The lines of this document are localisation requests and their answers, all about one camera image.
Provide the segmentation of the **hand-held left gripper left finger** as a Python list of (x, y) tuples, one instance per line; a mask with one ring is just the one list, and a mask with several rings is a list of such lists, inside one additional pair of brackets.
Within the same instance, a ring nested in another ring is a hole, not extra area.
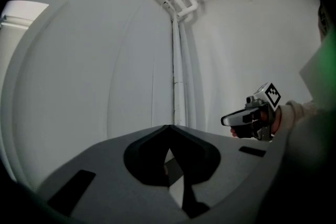
[(99, 142), (51, 173), (37, 194), (48, 201), (80, 170), (95, 173), (71, 217), (84, 223), (179, 223), (188, 219), (167, 187), (148, 186), (127, 170), (123, 155), (129, 144), (159, 127)]

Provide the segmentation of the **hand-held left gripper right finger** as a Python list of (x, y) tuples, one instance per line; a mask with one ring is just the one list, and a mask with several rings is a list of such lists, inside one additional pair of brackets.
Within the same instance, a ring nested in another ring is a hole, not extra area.
[(286, 148), (286, 135), (272, 142), (238, 139), (171, 125), (173, 154), (184, 154), (187, 210), (170, 220), (259, 220)]

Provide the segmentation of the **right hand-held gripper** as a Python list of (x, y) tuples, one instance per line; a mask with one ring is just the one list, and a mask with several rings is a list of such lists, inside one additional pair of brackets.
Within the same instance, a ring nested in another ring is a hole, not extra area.
[(267, 82), (246, 98), (245, 109), (223, 116), (220, 122), (223, 126), (231, 126), (233, 137), (271, 141), (271, 127), (280, 100), (277, 88), (272, 82)]

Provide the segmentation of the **person's right hand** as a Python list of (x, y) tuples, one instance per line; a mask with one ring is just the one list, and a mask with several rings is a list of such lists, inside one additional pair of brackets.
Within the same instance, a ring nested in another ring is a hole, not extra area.
[[(261, 111), (260, 118), (261, 118), (262, 121), (264, 121), (264, 122), (267, 123), (268, 122), (268, 114), (267, 114), (267, 112)], [(280, 123), (281, 123), (281, 109), (280, 109), (280, 107), (278, 107), (277, 110), (275, 111), (274, 121), (273, 121), (273, 123), (271, 125), (271, 134), (272, 135), (276, 134), (276, 132), (279, 129)]]

